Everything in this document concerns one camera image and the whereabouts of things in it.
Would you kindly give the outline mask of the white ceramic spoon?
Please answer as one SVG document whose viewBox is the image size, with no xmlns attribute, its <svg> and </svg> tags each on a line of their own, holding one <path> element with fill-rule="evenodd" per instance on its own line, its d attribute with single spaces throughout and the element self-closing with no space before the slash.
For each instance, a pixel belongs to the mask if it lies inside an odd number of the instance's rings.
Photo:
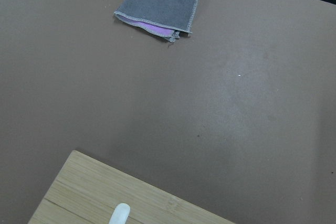
<svg viewBox="0 0 336 224">
<path fill-rule="evenodd" d="M 130 209 L 130 206 L 126 203 L 118 204 L 111 215 L 109 224 L 126 224 Z"/>
</svg>

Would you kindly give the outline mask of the purple folded cloth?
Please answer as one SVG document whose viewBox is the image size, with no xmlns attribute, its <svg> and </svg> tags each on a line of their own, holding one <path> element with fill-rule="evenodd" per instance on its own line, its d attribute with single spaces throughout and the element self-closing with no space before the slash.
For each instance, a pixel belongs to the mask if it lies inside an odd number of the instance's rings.
<svg viewBox="0 0 336 224">
<path fill-rule="evenodd" d="M 116 18 L 128 25 L 141 28 L 152 35 L 164 38 L 169 42 L 175 42 L 177 39 L 180 38 L 180 32 L 178 30 L 160 27 L 146 22 L 131 20 L 120 15 L 116 15 Z"/>
</svg>

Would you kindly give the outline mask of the grey folded cloth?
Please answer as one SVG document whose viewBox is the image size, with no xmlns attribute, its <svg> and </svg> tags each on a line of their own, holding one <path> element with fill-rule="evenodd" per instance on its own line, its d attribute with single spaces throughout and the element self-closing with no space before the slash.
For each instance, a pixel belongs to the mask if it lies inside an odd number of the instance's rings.
<svg viewBox="0 0 336 224">
<path fill-rule="evenodd" d="M 190 34 L 197 5 L 198 0 L 124 0 L 114 15 Z"/>
</svg>

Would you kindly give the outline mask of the bamboo cutting board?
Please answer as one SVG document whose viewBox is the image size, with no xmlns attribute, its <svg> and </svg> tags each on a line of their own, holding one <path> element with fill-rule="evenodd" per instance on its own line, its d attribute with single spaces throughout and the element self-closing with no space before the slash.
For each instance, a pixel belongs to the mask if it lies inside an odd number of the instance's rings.
<svg viewBox="0 0 336 224">
<path fill-rule="evenodd" d="M 229 223 L 79 151 L 72 151 L 29 223 L 108 223 L 117 205 L 127 223 Z"/>
</svg>

